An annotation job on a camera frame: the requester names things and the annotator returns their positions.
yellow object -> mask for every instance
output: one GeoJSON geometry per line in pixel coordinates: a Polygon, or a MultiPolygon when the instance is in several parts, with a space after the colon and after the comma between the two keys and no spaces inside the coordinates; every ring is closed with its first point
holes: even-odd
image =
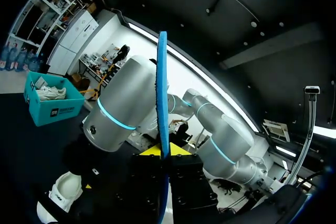
{"type": "MultiPolygon", "coordinates": [[[[191,155],[191,153],[187,152],[186,150],[178,147],[176,144],[173,144],[173,143],[170,143],[170,152],[171,152],[172,156],[176,156],[177,154],[191,155]]],[[[153,154],[155,156],[160,156],[161,155],[161,150],[160,150],[160,145],[159,144],[153,146],[152,148],[149,148],[148,150],[144,151],[140,155],[149,156],[151,154],[153,154]]]]}

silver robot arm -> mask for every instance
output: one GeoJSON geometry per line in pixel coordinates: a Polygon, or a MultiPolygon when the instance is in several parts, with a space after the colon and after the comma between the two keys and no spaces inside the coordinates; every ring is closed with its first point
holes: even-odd
{"type": "MultiPolygon", "coordinates": [[[[95,147],[117,151],[144,119],[156,116],[155,75],[153,62],[133,56],[112,78],[83,126],[87,139],[95,147]]],[[[246,127],[226,116],[197,91],[187,90],[183,99],[169,94],[168,107],[169,113],[186,118],[195,114],[212,133],[198,151],[209,174],[245,185],[266,177],[265,165],[245,155],[253,146],[253,137],[246,127]]]]}
{"type": "Polygon", "coordinates": [[[196,90],[188,89],[183,99],[168,95],[169,113],[190,117],[195,114],[212,136],[198,150],[204,169],[213,177],[241,185],[267,180],[267,168],[245,155],[254,140],[246,127],[226,116],[196,90]]]}

screw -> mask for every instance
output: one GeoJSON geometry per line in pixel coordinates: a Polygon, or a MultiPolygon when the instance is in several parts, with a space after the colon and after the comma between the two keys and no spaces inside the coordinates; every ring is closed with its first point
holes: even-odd
{"type": "Polygon", "coordinates": [[[92,135],[94,135],[96,133],[96,127],[91,126],[90,127],[90,132],[91,132],[92,135]]]}
{"type": "Polygon", "coordinates": [[[217,199],[217,194],[215,194],[215,193],[210,193],[210,199],[211,199],[211,200],[215,200],[215,199],[217,199]]]}
{"type": "Polygon", "coordinates": [[[183,197],[181,197],[181,196],[177,198],[177,202],[178,202],[180,205],[185,205],[185,203],[186,203],[185,200],[183,199],[183,197]]]}

black table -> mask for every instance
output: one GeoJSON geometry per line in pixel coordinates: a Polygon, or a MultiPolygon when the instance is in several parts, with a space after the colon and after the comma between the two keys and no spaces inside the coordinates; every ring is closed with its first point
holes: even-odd
{"type": "MultiPolygon", "coordinates": [[[[17,223],[20,220],[21,223],[41,223],[36,215],[37,200],[31,185],[39,184],[44,191],[48,191],[56,179],[68,171],[61,161],[62,151],[82,133],[79,125],[89,111],[82,108],[75,118],[36,127],[22,93],[1,94],[0,104],[0,185],[3,203],[7,205],[2,209],[2,217],[8,216],[17,223]]],[[[124,143],[117,152],[108,155],[105,169],[113,177],[109,189],[117,190],[125,179],[132,153],[139,151],[124,143]]],[[[81,208],[89,208],[91,201],[99,200],[97,197],[85,191],[71,212],[78,213],[81,208]]]]}

white shoe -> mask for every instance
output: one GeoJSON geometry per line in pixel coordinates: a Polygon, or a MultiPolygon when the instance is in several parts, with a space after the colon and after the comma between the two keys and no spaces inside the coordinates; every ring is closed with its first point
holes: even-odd
{"type": "Polygon", "coordinates": [[[36,90],[40,101],[48,100],[63,100],[67,93],[66,88],[57,89],[56,87],[46,87],[42,86],[40,89],[36,90]]]}
{"type": "MultiPolygon", "coordinates": [[[[80,197],[82,192],[81,177],[67,172],[56,180],[52,190],[49,191],[49,198],[65,212],[69,212],[72,203],[80,197]]],[[[57,221],[40,202],[37,203],[36,211],[40,221],[45,224],[57,221]]]]}

